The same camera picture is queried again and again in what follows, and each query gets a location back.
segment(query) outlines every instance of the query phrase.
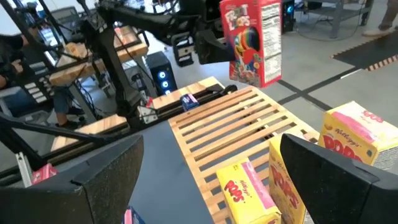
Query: pops cereal box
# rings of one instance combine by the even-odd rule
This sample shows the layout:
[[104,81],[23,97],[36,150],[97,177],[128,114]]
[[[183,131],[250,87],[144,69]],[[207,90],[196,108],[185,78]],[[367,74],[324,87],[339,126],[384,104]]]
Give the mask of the pops cereal box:
[[[286,133],[305,139],[301,131],[287,131]],[[282,136],[273,137],[269,144],[269,168],[271,170],[269,175],[269,193],[282,212],[282,221],[284,224],[313,224],[311,216],[307,212],[287,172],[282,154],[280,153],[281,139]]]
[[398,128],[352,101],[325,113],[318,144],[388,170],[398,157]]
[[280,224],[280,212],[249,159],[216,172],[235,224]]

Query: pops logo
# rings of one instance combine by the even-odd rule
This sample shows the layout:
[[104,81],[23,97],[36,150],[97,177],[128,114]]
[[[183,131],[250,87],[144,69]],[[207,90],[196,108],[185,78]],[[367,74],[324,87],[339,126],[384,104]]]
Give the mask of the pops logo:
[[239,187],[235,184],[233,180],[230,180],[228,181],[228,183],[226,183],[224,190],[229,192],[234,202],[239,202],[241,200],[244,200],[242,191],[239,190]]
[[349,146],[344,146],[343,143],[341,143],[337,139],[333,139],[330,136],[324,135],[323,140],[325,143],[325,148],[331,149],[337,153],[340,153],[346,157],[355,159],[359,162],[362,162],[362,159],[359,158],[359,156],[355,155],[355,152],[350,148]]
[[290,184],[284,179],[282,174],[278,172],[274,166],[271,166],[271,171],[272,171],[272,176],[274,176],[275,185],[279,186],[282,189],[286,197],[289,198],[290,203],[292,204],[294,209],[297,209],[297,204],[299,203],[299,200],[297,199],[296,195],[293,193]]

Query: black bracket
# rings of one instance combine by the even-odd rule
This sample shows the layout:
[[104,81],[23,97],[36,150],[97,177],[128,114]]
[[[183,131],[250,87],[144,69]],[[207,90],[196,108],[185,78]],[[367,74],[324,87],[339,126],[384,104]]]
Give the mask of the black bracket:
[[193,64],[190,47],[193,48],[194,43],[189,32],[173,35],[171,41],[177,65],[184,67]]

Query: white wall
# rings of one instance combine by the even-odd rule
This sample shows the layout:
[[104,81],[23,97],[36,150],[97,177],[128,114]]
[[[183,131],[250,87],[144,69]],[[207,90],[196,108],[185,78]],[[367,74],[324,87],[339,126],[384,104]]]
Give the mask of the white wall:
[[[76,0],[44,0],[44,2],[50,11],[69,6],[75,6],[77,11],[79,12],[83,11],[83,8],[80,6],[79,3],[77,3]],[[89,9],[94,8],[94,3],[95,0],[86,0],[86,4]],[[14,21],[12,21],[12,19],[2,6],[0,6],[0,20],[0,34],[12,35],[21,33],[18,27],[15,25]]]

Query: small blue object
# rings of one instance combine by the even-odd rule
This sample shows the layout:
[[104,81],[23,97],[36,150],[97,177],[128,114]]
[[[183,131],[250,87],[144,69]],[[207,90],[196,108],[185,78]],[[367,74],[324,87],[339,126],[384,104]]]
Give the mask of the small blue object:
[[162,80],[162,79],[166,78],[166,73],[165,72],[159,72],[157,74],[157,76]]
[[286,9],[286,12],[287,12],[288,14],[293,13],[293,11],[294,11],[294,7],[293,7],[293,6],[289,6],[289,7]]
[[199,106],[197,99],[195,99],[195,97],[190,93],[181,96],[180,100],[184,111],[192,110]]

